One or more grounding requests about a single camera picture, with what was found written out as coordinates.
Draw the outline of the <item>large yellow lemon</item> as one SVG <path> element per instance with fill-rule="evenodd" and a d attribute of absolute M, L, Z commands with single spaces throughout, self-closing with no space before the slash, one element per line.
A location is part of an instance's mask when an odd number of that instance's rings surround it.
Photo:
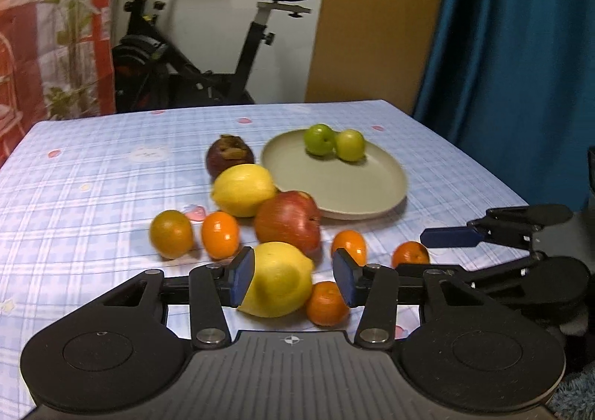
<path fill-rule="evenodd" d="M 301 308 L 313 288 L 313 261 L 288 243 L 254 248 L 255 270 L 238 310 L 260 318 L 277 318 Z"/>

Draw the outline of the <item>wooden door panel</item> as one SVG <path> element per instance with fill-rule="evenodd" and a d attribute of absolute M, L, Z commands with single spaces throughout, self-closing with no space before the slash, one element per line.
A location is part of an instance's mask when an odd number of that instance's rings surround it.
<path fill-rule="evenodd" d="M 386 100 L 411 113 L 442 0 L 322 0 L 306 100 Z"/>

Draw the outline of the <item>greenish orange citrus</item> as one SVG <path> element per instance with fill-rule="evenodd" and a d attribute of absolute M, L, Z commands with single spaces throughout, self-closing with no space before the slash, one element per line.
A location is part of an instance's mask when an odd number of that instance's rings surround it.
<path fill-rule="evenodd" d="M 175 209 L 163 211 L 152 220 L 149 240 L 166 260 L 174 260 L 193 249 L 194 230 L 185 214 Z"/>

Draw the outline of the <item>small orange mandarin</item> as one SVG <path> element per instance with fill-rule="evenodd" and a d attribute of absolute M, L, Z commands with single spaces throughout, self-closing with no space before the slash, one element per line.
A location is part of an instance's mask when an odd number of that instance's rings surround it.
<path fill-rule="evenodd" d="M 431 262 L 428 249 L 416 241 L 408 241 L 399 245 L 392 254 L 391 267 L 401 264 L 429 264 Z"/>

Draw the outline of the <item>red apple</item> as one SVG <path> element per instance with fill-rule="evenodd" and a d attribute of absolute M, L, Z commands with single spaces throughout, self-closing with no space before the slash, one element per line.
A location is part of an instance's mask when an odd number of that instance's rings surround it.
<path fill-rule="evenodd" d="M 310 194 L 299 190 L 278 192 L 258 208 L 253 221 L 261 243 L 283 242 L 304 255 L 320 249 L 321 212 Z"/>

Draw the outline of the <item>dark green apple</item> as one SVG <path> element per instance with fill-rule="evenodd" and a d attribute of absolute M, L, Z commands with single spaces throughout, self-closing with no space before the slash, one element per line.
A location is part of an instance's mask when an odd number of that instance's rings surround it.
<path fill-rule="evenodd" d="M 303 133 L 306 152 L 315 156 L 328 156 L 335 149 L 335 131 L 326 124 L 315 124 Z"/>

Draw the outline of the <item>dark purple mangosteen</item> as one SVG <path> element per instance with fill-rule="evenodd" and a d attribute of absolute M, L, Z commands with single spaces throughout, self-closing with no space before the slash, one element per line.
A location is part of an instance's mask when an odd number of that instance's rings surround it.
<path fill-rule="evenodd" d="M 254 164 L 251 148 L 239 136 L 221 135 L 209 148 L 206 167 L 212 180 L 222 172 L 236 165 Z"/>

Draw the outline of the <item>orange tangerine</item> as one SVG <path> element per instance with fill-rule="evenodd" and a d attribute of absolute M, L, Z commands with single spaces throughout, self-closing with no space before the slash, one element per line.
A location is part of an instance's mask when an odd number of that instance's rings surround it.
<path fill-rule="evenodd" d="M 313 324 L 336 326 L 347 318 L 349 312 L 350 308 L 335 282 L 323 281 L 313 285 L 311 296 L 306 301 L 306 317 Z"/>

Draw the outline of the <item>printed fabric backdrop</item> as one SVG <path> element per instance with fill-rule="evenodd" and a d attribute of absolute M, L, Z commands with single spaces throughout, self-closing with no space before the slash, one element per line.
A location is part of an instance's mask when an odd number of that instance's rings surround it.
<path fill-rule="evenodd" d="M 1 158 L 41 121 L 115 111 L 112 0 L 1 0 Z"/>

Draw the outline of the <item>light green apple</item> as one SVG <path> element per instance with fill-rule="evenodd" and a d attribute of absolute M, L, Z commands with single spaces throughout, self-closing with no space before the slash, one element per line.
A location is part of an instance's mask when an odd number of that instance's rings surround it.
<path fill-rule="evenodd" d="M 364 158 L 366 141 L 359 131 L 344 130 L 336 135 L 335 142 L 336 155 L 339 159 L 347 162 L 357 162 Z"/>

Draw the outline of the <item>beige round plate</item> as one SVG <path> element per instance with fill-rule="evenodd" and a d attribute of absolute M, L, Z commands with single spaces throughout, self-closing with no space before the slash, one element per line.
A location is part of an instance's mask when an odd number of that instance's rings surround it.
<path fill-rule="evenodd" d="M 260 153 L 278 190 L 310 194 L 324 217 L 347 221 L 377 218 L 401 205 L 408 177 L 388 152 L 368 142 L 360 162 L 316 157 L 306 152 L 303 134 L 303 129 L 279 134 Z"/>

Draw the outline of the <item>black exercise bike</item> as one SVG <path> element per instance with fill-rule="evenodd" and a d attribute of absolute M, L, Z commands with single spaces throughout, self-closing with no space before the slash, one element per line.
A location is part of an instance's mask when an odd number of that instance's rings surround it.
<path fill-rule="evenodd" d="M 303 100 L 312 0 L 120 0 L 119 113 Z"/>

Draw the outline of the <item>small orange kumquat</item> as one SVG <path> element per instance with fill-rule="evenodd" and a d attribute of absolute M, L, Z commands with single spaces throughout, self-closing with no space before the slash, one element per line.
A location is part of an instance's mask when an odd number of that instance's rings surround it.
<path fill-rule="evenodd" d="M 201 239 L 212 260 L 221 261 L 233 257 L 240 244 L 240 228 L 236 218 L 224 211 L 209 214 L 201 227 Z"/>

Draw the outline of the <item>blue plaid tablecloth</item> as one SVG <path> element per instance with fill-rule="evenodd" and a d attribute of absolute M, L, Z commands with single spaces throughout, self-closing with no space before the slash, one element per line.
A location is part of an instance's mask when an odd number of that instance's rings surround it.
<path fill-rule="evenodd" d="M 180 276 L 206 262 L 202 250 L 163 261 L 148 228 L 167 209 L 193 218 L 213 211 L 205 155 L 219 136 L 239 136 L 260 151 L 278 134 L 318 123 L 360 131 L 408 176 L 399 208 L 351 223 L 370 262 L 389 264 L 400 244 L 426 228 L 521 204 L 488 170 L 383 100 L 40 122 L 1 169 L 2 417 L 31 410 L 19 359 L 34 333 L 146 269 Z"/>

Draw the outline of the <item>teal curtain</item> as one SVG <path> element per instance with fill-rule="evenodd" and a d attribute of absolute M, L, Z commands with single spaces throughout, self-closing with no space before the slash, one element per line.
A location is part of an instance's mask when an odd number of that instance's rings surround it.
<path fill-rule="evenodd" d="M 582 208 L 594 0 L 443 0 L 414 116 L 525 201 Z"/>

